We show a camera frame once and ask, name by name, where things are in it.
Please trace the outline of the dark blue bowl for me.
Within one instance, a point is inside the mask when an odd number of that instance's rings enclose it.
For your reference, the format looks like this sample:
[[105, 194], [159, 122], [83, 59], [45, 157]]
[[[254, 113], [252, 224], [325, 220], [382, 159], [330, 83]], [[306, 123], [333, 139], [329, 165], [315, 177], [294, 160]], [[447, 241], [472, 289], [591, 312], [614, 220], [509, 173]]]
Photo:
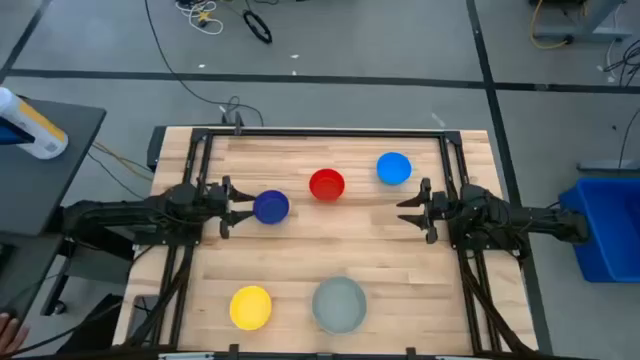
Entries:
[[277, 190], [262, 192], [253, 203], [254, 216], [259, 222], [267, 225], [275, 225], [283, 221], [289, 209], [288, 198]]

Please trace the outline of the white bottle with yellow label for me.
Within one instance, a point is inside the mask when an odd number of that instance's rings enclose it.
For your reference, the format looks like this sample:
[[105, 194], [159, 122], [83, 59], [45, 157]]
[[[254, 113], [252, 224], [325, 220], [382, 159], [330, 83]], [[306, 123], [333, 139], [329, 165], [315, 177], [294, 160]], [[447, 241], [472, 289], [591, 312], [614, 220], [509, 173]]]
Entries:
[[48, 160], [66, 149], [68, 136], [26, 101], [0, 87], [0, 145], [16, 145]]

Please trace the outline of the dark grey side table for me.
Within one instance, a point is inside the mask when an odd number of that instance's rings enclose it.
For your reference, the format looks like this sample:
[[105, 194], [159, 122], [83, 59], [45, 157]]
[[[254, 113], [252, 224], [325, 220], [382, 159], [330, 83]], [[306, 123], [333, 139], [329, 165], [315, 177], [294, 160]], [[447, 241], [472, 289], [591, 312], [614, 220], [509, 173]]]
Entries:
[[0, 312], [24, 319], [63, 243], [46, 228], [106, 117], [98, 107], [29, 99], [69, 138], [66, 150], [39, 160], [15, 146], [0, 147]]

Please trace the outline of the light blue bowl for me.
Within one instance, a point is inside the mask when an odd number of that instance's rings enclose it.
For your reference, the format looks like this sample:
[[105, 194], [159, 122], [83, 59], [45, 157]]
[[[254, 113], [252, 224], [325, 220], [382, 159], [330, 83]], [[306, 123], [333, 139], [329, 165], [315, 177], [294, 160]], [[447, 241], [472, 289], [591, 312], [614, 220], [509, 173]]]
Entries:
[[398, 152], [387, 152], [381, 155], [376, 163], [378, 178], [387, 185], [400, 185], [412, 174], [410, 160]]

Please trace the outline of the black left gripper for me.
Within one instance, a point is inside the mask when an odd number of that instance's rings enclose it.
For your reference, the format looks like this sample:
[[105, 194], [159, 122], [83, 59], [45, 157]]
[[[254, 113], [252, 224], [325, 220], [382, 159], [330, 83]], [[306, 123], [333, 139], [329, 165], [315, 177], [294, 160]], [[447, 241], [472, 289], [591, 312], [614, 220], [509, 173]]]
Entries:
[[235, 189], [228, 175], [223, 176], [221, 182], [210, 184], [207, 197], [215, 217], [220, 219], [219, 232], [223, 239], [230, 237], [230, 229], [234, 225], [254, 216], [252, 211], [231, 210], [231, 201], [251, 202], [255, 201], [256, 197]]

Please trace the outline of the black aluminium table frame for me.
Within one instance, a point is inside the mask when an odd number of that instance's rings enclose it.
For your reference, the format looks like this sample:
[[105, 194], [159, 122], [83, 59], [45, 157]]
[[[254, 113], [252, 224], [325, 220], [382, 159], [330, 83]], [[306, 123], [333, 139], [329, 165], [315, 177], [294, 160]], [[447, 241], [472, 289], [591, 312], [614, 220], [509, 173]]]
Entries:
[[[400, 185], [377, 176], [378, 158], [398, 152], [412, 174]], [[413, 197], [422, 178], [436, 191], [470, 182], [498, 192], [488, 136], [465, 131], [459, 141], [431, 132], [250, 129], [217, 130], [210, 151], [191, 144], [187, 127], [167, 129], [152, 189], [182, 180], [187, 157], [207, 159], [207, 177], [228, 175], [249, 194], [278, 190], [289, 199], [283, 222], [248, 219], [221, 239], [206, 225], [194, 253], [179, 347], [247, 353], [468, 355], [471, 336], [457, 254], [445, 226], [427, 244], [424, 234], [398, 218], [397, 204]], [[345, 180], [336, 201], [316, 199], [309, 180], [331, 168]], [[362, 325], [346, 335], [323, 331], [312, 315], [318, 285], [333, 276], [355, 280], [367, 298]], [[258, 330], [237, 328], [229, 315], [235, 292], [260, 286], [272, 312]]]

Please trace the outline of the blue plastic bin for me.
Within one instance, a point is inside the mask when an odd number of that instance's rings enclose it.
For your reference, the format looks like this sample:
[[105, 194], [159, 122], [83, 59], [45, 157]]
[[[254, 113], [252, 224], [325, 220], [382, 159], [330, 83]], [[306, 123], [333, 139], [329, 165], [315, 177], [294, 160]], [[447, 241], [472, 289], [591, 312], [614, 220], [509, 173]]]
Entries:
[[640, 284], [640, 179], [582, 178], [559, 201], [587, 220], [589, 239], [574, 247], [584, 279]]

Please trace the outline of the large grey bowl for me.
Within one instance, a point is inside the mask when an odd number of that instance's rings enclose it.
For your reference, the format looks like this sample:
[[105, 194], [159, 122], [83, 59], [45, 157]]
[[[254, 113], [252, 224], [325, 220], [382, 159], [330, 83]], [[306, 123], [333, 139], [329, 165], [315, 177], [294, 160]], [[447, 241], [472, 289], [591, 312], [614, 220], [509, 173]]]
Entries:
[[367, 298], [356, 281], [336, 276], [318, 285], [311, 307], [314, 320], [322, 330], [332, 335], [345, 335], [364, 322]]

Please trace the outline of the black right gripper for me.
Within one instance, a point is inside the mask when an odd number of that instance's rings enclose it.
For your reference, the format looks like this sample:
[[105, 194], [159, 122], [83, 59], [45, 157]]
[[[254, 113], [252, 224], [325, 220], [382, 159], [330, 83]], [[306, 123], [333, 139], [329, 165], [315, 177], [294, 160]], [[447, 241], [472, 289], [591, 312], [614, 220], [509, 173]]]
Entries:
[[446, 213], [449, 210], [449, 198], [445, 191], [432, 192], [429, 178], [423, 178], [420, 186], [424, 196], [417, 195], [402, 201], [397, 204], [397, 207], [420, 207], [424, 204], [423, 215], [398, 215], [398, 218], [418, 228], [423, 228], [426, 231], [426, 243], [434, 244], [438, 240], [438, 232], [434, 221], [446, 219]]

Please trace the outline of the yellow bowl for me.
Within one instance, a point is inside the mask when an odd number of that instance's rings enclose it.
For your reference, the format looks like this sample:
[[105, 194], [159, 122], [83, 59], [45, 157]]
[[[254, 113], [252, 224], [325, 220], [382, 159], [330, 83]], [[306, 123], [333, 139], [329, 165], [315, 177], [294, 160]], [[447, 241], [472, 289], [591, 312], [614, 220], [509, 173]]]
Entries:
[[272, 301], [269, 293], [260, 286], [246, 286], [233, 295], [229, 315], [233, 324], [245, 331], [258, 330], [269, 320]]

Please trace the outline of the person's hand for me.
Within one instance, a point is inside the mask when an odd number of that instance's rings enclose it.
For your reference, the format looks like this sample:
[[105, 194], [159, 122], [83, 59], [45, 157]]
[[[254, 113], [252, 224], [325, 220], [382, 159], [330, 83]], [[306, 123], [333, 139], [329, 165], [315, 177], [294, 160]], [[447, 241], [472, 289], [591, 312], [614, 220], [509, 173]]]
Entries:
[[24, 343], [29, 328], [9, 313], [0, 313], [0, 355], [18, 350]]

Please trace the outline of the grey stand base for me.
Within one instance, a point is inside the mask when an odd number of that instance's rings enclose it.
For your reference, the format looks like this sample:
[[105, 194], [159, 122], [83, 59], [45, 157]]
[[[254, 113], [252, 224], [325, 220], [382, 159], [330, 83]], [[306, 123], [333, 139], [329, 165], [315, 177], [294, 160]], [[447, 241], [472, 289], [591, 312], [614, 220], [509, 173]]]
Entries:
[[[544, 49], [567, 46], [575, 42], [620, 42], [632, 33], [618, 24], [617, 11], [626, 0], [528, 0], [533, 6], [529, 25], [532, 43]], [[578, 20], [569, 25], [538, 24], [544, 6], [568, 6], [578, 11]]]

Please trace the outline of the red bowl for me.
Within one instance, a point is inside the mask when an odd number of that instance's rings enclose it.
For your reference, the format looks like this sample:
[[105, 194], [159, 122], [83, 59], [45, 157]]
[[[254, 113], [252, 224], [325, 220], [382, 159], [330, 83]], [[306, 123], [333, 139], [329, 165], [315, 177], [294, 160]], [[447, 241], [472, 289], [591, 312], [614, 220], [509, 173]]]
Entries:
[[336, 201], [344, 192], [345, 180], [338, 171], [324, 168], [311, 176], [309, 189], [318, 200]]

